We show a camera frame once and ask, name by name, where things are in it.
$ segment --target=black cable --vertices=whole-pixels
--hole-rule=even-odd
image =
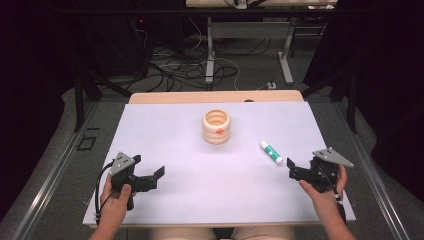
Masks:
[[[112,167],[113,162],[115,160],[113,160],[111,163],[107,164],[106,166],[103,167],[102,171],[99,173],[99,175],[97,176],[97,181],[96,181],[96,190],[94,192],[94,205],[96,208],[96,223],[97,225],[99,225],[99,221],[100,221],[100,207],[99,207],[99,186],[100,186],[100,180],[102,179],[103,173],[106,171],[106,169]]]

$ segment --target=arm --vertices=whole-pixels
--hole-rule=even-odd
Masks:
[[[337,181],[337,192],[343,198],[343,190],[347,182],[346,169],[339,165],[339,179]],[[315,212],[330,240],[332,239],[355,239],[340,216],[337,202],[333,192],[319,193],[304,180],[299,181],[300,186],[312,199]]]
[[[100,222],[96,231],[91,235],[90,240],[113,239],[118,231],[119,225],[121,225],[124,220],[127,213],[128,198],[131,195],[131,186],[125,184],[118,198],[114,196],[114,194],[111,177],[108,176],[103,188],[103,193],[100,196],[100,202],[103,204]]]

